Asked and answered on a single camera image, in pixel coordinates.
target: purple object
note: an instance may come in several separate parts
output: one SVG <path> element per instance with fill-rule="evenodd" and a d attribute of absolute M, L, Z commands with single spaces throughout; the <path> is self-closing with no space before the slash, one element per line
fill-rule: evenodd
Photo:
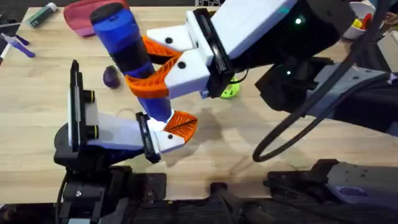
<path fill-rule="evenodd" d="M 103 75 L 104 84 L 112 89 L 117 89 L 120 86 L 120 81 L 118 78 L 118 74 L 116 68 L 111 65 L 106 67 L 104 75 Z"/>
<path fill-rule="evenodd" d="M 23 45 L 25 45 L 25 46 L 28 46 L 28 45 L 30 44 L 29 41 L 23 39 L 22 37 L 20 37 L 20 35 L 17 35 L 17 34 L 16 34 L 15 37 L 17 37 L 17 39 L 18 39 Z"/>
<path fill-rule="evenodd" d="M 1 34 L 1 35 L 4 38 L 4 40 L 6 40 L 6 42 L 8 44 L 11 44 L 13 47 L 15 47 L 16 49 L 20 50 L 24 54 L 26 54 L 26 56 L 28 56 L 30 58 L 35 57 L 35 53 L 33 53 L 30 50 L 28 50 L 15 37 L 9 37 L 6 34 Z"/>

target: green toy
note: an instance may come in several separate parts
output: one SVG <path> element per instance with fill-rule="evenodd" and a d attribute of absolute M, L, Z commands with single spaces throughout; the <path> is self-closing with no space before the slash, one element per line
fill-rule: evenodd
<path fill-rule="evenodd" d="M 236 84 L 229 84 L 226 89 L 224 90 L 223 94 L 221 94 L 220 98 L 224 100 L 229 100 L 232 97 L 236 96 L 239 92 L 240 86 L 238 83 Z"/>

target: black clamp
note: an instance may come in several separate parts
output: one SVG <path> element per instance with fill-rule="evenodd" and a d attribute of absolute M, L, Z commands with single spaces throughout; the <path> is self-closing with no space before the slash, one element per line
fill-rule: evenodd
<path fill-rule="evenodd" d="M 206 86 L 208 96 L 211 98 L 220 97 L 235 75 L 234 68 L 217 35 L 216 29 L 211 23 L 211 16 L 207 9 L 194 10 L 193 14 L 214 54 L 213 61 L 208 67 L 210 71 L 210 77 Z"/>
<path fill-rule="evenodd" d="M 136 113 L 136 118 L 139 124 L 139 129 L 141 131 L 142 143 L 144 144 L 144 154 L 147 160 L 155 164 L 160 161 L 160 156 L 156 154 L 152 139 L 150 138 L 150 131 L 148 127 L 147 120 L 149 116 L 143 112 Z"/>

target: screw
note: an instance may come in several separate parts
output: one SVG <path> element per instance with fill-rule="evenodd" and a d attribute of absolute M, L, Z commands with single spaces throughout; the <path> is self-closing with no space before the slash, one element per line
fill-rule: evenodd
<path fill-rule="evenodd" d="M 179 62 L 179 63 L 177 64 L 177 66 L 178 66 L 179 68 L 181 68 L 181 69 L 184 69 L 187 65 L 185 64 L 185 62 Z"/>
<path fill-rule="evenodd" d="M 165 41 L 166 41 L 166 44 L 171 44 L 173 42 L 173 39 L 168 37 L 165 39 Z"/>

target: yellow object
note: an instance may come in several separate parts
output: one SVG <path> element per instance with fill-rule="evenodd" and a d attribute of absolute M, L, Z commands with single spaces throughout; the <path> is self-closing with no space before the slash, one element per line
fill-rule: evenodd
<path fill-rule="evenodd" d="M 353 22 L 353 27 L 360 29 L 362 27 L 362 22 L 359 19 L 355 19 Z"/>

